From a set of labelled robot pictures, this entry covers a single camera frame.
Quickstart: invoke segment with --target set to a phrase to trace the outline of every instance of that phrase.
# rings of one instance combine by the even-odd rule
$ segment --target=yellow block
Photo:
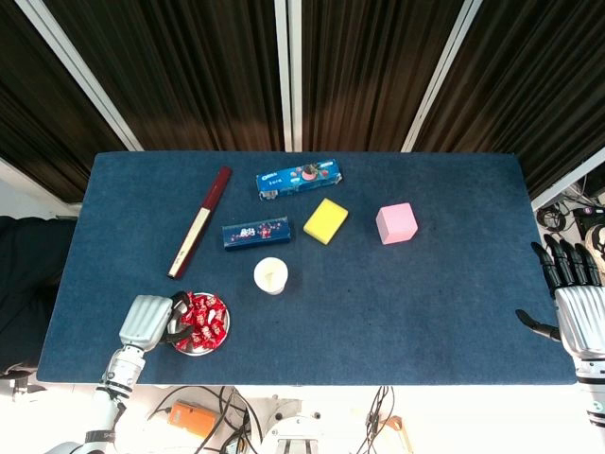
[[[349,212],[340,205],[324,199],[302,229],[317,241],[328,244],[347,215]]]

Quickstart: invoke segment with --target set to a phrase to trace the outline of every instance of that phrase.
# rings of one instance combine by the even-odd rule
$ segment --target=silver robot hand
[[[160,342],[176,342],[191,335],[193,327],[168,334],[167,325],[189,306],[189,297],[179,292],[172,298],[139,295],[132,302],[120,329],[122,348],[110,360],[93,394],[90,430],[83,445],[66,443],[47,454],[106,454],[113,451],[115,425],[126,410],[132,388],[145,366],[143,354]]]
[[[605,446],[605,288],[582,245],[549,235],[544,240],[554,260],[538,243],[531,246],[540,258],[559,327],[538,323],[521,309],[517,317],[537,334],[560,341],[572,356],[586,413]]]

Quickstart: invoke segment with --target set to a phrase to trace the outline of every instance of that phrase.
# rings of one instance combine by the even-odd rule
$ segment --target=red candy
[[[225,331],[225,315],[227,307],[215,295],[192,294],[189,295],[191,305],[189,310],[181,316],[181,323],[193,325],[194,332],[187,339],[180,340],[175,346],[185,351],[189,341],[194,349],[216,349],[227,336]],[[214,312],[212,322],[209,323],[211,311]]]
[[[189,338],[185,338],[182,340],[179,340],[175,346],[181,350],[181,351],[185,351],[187,349],[187,344],[189,343]]]

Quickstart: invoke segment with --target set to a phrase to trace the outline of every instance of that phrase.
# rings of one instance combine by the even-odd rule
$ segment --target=black robot finger
[[[601,286],[601,278],[598,274],[598,267],[596,266],[595,259],[591,256],[588,250],[582,246],[581,244],[576,244],[576,251],[582,258],[582,263],[584,264],[584,269],[586,270],[586,277],[588,278],[588,283],[591,286]]]
[[[536,322],[523,309],[517,309],[514,311],[514,313],[517,314],[517,317],[521,323],[527,326],[534,333],[544,336],[545,338],[549,338],[553,341],[561,342],[561,332],[557,326]]]
[[[182,331],[174,334],[170,334],[167,331],[164,331],[160,342],[163,343],[176,343],[178,341],[182,341],[183,339],[188,338],[193,334],[194,327],[193,325],[189,325],[185,327]]]
[[[544,241],[546,241],[546,245],[548,245],[550,251],[552,252],[555,267],[557,267],[557,271],[559,272],[559,277],[562,280],[563,286],[570,287],[575,285],[576,280],[574,279],[574,274],[571,272],[571,266],[569,265],[567,254],[561,245],[551,235],[544,235]]]
[[[548,284],[550,293],[554,294],[557,288],[563,287],[563,283],[561,278],[559,277],[559,272],[557,271],[557,268],[555,267],[552,258],[550,258],[550,255],[545,250],[545,248],[542,247],[541,244],[533,242],[531,243],[531,249],[533,249],[536,255],[538,255],[538,258],[540,259],[540,264],[542,265],[544,279]]]
[[[191,305],[191,301],[189,300],[189,295],[185,291],[177,291],[174,295],[170,297],[172,300],[172,307],[176,307],[179,304],[184,304],[187,307]]]
[[[567,254],[567,260],[569,260],[569,264],[571,265],[571,271],[574,275],[576,285],[587,286],[588,277],[586,276],[586,269],[581,255],[571,243],[568,243],[564,239],[562,239],[559,244]]]

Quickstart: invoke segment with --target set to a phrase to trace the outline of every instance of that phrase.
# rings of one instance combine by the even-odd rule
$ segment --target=pink block
[[[418,230],[418,224],[409,203],[383,206],[376,216],[376,225],[382,244],[408,241]]]

